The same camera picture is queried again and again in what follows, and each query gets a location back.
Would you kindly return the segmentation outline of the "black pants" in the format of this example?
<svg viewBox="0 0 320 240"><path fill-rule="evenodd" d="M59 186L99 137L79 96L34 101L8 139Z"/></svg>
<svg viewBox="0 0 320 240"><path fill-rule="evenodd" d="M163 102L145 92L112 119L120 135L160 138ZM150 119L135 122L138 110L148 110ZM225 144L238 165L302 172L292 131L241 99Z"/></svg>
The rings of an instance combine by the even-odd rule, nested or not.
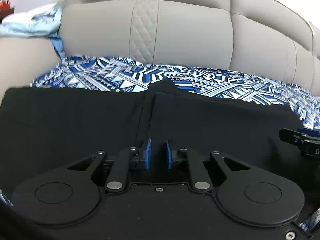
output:
<svg viewBox="0 0 320 240"><path fill-rule="evenodd" d="M11 88L1 103L1 189L9 196L27 178L148 137L224 152L302 185L300 153L278 137L301 124L287 105L209 98L170 80L137 93Z"/></svg>

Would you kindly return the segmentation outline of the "blue white patterned cloth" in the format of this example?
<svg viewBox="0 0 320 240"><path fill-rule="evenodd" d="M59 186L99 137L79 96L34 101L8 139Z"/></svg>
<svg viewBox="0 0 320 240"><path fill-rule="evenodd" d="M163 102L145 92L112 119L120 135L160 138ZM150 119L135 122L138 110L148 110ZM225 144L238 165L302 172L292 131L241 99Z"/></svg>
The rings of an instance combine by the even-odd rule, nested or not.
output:
<svg viewBox="0 0 320 240"><path fill-rule="evenodd" d="M209 98L287 105L302 123L292 130L319 132L319 99L303 87L234 70L143 64L122 57L73 56L28 87L137 93L164 80ZM298 218L284 225L247 225L226 215L211 194L191 189L186 163L168 168L166 140L177 147L185 146L171 139L150 139L149 169L131 167L128 189L108 194L95 213L78 224L36 225L14 211L12 195L30 178L19 183L9 196L1 189L1 239L319 239L319 150L299 150L290 144L299 151L305 172L303 184L296 183L305 197ZM194 150L204 160L212 152Z"/></svg>

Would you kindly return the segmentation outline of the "beige leather sofa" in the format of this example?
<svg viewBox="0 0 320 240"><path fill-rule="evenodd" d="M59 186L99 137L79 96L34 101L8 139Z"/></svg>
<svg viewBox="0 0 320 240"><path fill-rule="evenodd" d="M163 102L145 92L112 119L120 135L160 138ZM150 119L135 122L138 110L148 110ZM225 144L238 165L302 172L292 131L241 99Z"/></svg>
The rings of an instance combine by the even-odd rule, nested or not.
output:
<svg viewBox="0 0 320 240"><path fill-rule="evenodd" d="M67 56L230 69L319 96L319 30L276 0L64 0Z"/></svg>

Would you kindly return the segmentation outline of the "light blue clothes pile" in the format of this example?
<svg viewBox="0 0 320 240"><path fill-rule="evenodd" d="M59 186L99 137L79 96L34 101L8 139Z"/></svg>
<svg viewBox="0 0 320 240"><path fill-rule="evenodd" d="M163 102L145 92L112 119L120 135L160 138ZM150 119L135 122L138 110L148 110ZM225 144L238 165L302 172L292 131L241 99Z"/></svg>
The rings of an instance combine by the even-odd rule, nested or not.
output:
<svg viewBox="0 0 320 240"><path fill-rule="evenodd" d="M11 14L1 23L1 36L48 38L60 59L64 59L63 41L58 35L61 16L62 9L56 3Z"/></svg>

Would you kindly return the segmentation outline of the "brown wooden cabinet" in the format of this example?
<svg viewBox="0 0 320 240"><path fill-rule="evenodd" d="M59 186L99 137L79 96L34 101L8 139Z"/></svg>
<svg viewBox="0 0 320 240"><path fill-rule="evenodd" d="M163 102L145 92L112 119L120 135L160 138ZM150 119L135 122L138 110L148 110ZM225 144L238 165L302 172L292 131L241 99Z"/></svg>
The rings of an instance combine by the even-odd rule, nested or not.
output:
<svg viewBox="0 0 320 240"><path fill-rule="evenodd" d="M0 20L3 21L4 18L13 14L15 12L15 8L11 6L10 0L1 0L0 6Z"/></svg>

